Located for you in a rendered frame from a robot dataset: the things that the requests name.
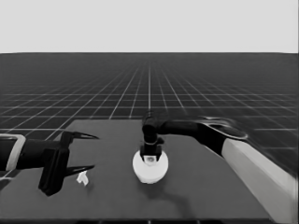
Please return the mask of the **large thick white disc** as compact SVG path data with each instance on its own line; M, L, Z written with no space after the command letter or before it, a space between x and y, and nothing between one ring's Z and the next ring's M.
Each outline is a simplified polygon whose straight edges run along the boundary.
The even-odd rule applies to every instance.
M141 183L154 184L159 182L166 175L168 167L169 160L164 151L162 151L159 159L156 156L148 155L142 159L140 150L133 156L133 169Z

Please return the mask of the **small white T-shaped piece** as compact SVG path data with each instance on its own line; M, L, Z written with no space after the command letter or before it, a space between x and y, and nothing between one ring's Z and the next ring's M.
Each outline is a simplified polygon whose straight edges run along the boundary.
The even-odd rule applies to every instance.
M79 184L83 184L84 186L87 186L89 184L89 178L87 177L87 172L86 171L81 172L81 173L78 174L77 182Z

